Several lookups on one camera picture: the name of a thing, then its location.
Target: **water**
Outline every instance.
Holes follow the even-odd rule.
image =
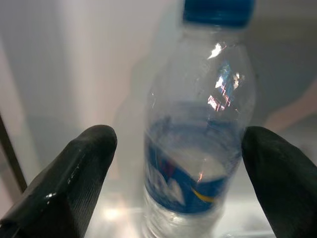
[[[152,126],[145,141],[146,238],[210,237],[239,161],[230,128],[168,120]]]

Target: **white wall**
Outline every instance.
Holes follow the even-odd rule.
[[[317,161],[310,93],[317,77],[316,7],[315,0],[258,0],[246,44],[258,85],[253,124]],[[179,12],[176,0],[0,1],[0,113],[28,183],[84,129],[109,124],[118,149],[96,212],[114,200],[108,191],[117,193],[117,184],[138,200],[122,196],[122,204],[140,205],[142,174],[135,172],[142,170],[145,94],[179,36]],[[231,205],[240,210],[225,215],[230,225],[267,229],[243,167],[234,183]],[[248,214],[242,193],[255,204]],[[94,217],[91,232],[107,228]],[[221,232],[227,229],[222,223]]]

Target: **yellow stripe on label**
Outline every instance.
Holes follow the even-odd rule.
[[[200,193],[198,193],[197,191],[195,191],[193,188],[192,188],[192,191],[194,192],[194,194],[202,201],[204,202],[214,202],[214,198],[213,197],[208,197],[208,196],[205,196],[205,195],[202,195]]]

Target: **blue label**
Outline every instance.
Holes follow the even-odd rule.
[[[146,189],[166,209],[190,214],[205,212],[223,195],[227,177],[212,181],[192,179],[148,136],[145,137],[145,158]]]

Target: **transparent plastic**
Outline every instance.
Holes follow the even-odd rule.
[[[210,234],[241,160],[241,138],[254,104],[254,77],[241,32],[186,27],[148,96],[146,237]],[[171,167],[185,178],[166,170]],[[214,186],[213,181],[221,181],[214,197],[195,190],[201,183]],[[191,188],[184,191],[181,184],[187,182]],[[203,201],[200,207],[188,194]]]

